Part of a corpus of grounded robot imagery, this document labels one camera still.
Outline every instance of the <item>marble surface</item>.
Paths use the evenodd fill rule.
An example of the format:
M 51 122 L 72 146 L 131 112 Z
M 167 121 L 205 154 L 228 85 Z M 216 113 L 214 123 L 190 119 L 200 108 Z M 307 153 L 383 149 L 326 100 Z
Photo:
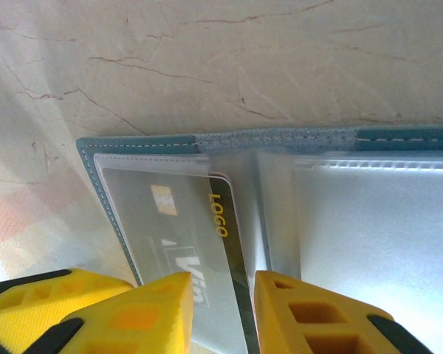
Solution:
M 132 281 L 75 140 L 443 123 L 443 1 L 0 1 L 0 280 Z

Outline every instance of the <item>table surface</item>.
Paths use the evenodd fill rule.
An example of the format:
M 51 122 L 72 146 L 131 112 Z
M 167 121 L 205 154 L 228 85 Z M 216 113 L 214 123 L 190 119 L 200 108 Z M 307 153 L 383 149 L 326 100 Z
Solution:
M 443 124 L 443 1 L 0 1 L 0 280 L 133 282 L 81 136 L 418 122 Z

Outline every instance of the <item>card chip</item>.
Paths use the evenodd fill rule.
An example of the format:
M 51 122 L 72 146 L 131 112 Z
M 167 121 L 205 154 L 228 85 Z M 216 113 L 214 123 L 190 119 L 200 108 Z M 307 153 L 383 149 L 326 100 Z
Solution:
M 176 204 L 174 204 L 174 199 L 172 198 L 171 188 L 152 184 L 151 191 L 158 212 L 166 215 L 177 215 Z

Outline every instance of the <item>credit card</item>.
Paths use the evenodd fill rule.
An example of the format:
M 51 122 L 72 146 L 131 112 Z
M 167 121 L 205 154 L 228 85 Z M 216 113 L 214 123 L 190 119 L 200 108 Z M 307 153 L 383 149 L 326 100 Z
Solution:
M 142 282 L 193 275 L 193 340 L 223 353 L 258 353 L 229 181 L 223 176 L 102 169 Z

